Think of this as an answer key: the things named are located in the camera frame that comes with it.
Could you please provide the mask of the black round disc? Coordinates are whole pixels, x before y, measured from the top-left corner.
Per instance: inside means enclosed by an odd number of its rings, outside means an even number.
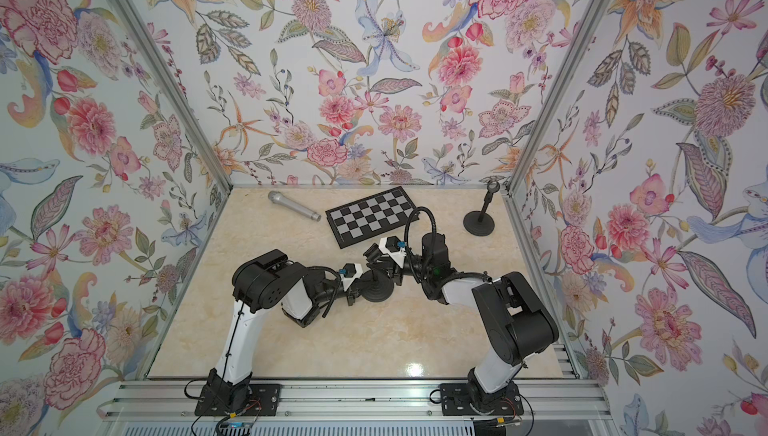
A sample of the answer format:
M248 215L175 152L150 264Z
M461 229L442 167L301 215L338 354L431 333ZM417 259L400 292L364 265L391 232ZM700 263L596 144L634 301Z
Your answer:
M394 289L387 289L384 286L384 273L380 273L380 285L372 284L371 271L366 272L359 281L360 296L372 303L381 303L386 301L394 292Z

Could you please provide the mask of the black round stand base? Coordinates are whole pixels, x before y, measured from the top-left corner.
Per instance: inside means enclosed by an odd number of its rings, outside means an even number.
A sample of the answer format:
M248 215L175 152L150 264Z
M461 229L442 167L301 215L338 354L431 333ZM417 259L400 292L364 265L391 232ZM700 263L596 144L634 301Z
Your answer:
M470 211L463 218L464 229L474 236L489 236L495 230L495 221L485 211Z

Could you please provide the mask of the black microphone stand pole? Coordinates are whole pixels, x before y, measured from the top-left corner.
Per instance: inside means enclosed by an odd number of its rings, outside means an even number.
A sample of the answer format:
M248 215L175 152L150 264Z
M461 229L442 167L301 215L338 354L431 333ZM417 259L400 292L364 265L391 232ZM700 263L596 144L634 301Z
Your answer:
M491 189L488 189L486 191L486 194L485 194L485 197L484 197L484 201L483 201L483 206L482 206L482 209L481 209L480 214L478 216L478 221L479 222L482 222L484 217L486 216L488 207L489 207L489 205L491 204L491 202L493 200L494 194L495 194L495 192L492 191Z

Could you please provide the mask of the black microphone clip holder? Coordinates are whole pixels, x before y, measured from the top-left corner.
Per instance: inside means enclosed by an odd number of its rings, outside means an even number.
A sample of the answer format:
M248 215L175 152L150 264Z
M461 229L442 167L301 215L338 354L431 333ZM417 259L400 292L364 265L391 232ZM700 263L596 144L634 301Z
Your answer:
M498 192L500 188L501 188L501 185L498 180L489 180L486 186L486 190L490 194L494 194Z

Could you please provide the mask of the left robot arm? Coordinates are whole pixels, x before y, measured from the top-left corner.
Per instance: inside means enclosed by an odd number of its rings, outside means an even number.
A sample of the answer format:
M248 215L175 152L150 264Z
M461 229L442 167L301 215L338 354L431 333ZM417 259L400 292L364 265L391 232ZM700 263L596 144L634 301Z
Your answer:
M360 264L340 270L304 266L273 249L240 265L232 276L233 315L224 351L209 372L205 389L228 411L247 405L252 358L269 312L280 307L306 327L325 318L333 303L363 276Z

